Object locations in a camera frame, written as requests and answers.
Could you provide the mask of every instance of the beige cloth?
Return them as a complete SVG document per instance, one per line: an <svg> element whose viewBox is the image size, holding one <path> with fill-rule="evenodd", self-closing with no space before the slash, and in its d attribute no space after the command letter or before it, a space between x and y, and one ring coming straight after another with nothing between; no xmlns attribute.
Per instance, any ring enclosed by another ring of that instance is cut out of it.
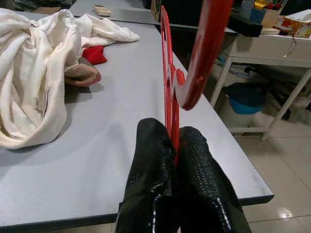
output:
<svg viewBox="0 0 311 233"><path fill-rule="evenodd" d="M65 72L65 83L74 86L90 86L101 80L99 71L84 57L79 59L79 65Z"/></svg>

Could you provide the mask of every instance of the cable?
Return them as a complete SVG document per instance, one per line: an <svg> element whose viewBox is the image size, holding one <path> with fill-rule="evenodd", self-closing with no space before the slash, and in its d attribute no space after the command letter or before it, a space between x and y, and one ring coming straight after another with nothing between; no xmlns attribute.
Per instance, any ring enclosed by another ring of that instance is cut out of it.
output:
<svg viewBox="0 0 311 233"><path fill-rule="evenodd" d="M293 39L292 39L292 43L291 43L291 48L292 48L292 46L293 46L293 42L295 42L295 46L293 47L293 49L291 49L290 51L289 51L289 53L287 54L287 55L284 55L283 57L284 58L287 58L289 55L291 55L292 54L292 52L294 52L294 50L296 49L296 47L297 47L297 42L296 42L296 40L295 40L295 37L292 35L292 37L293 37Z"/></svg>

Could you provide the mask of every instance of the red cloth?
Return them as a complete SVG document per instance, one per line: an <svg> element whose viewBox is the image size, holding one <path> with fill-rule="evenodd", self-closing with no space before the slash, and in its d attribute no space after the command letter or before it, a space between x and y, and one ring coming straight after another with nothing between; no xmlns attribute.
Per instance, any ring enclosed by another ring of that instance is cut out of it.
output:
<svg viewBox="0 0 311 233"><path fill-rule="evenodd" d="M107 61L103 55L103 52L104 47L99 45L85 49L82 56L86 58L92 65L96 65L105 63Z"/></svg>

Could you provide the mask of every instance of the table edge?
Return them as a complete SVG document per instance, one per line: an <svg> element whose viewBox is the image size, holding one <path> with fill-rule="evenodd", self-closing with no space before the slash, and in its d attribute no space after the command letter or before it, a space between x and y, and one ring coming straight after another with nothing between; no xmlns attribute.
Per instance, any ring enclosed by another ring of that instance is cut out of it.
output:
<svg viewBox="0 0 311 233"><path fill-rule="evenodd" d="M244 198L240 199L242 206L247 205L257 205L268 203L274 194L267 196L260 196L255 198ZM87 216L87 217L77 217L68 218L53 221L35 222L35 223L25 223L18 225L2 226L0 227L0 233L15 233L15 232L42 232L42 230L61 230L74 227L83 227L99 224L107 224L116 222L117 214L107 214L107 215L97 215L97 216Z"/></svg>

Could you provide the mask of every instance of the white sweater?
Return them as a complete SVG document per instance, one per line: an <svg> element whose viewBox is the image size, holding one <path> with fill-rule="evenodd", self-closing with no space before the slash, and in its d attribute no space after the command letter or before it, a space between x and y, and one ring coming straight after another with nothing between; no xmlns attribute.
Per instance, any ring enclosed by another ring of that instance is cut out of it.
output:
<svg viewBox="0 0 311 233"><path fill-rule="evenodd" d="M61 10L35 22L0 9L0 146L54 140L67 117L64 72L78 65L82 47L137 40L108 19Z"/></svg>

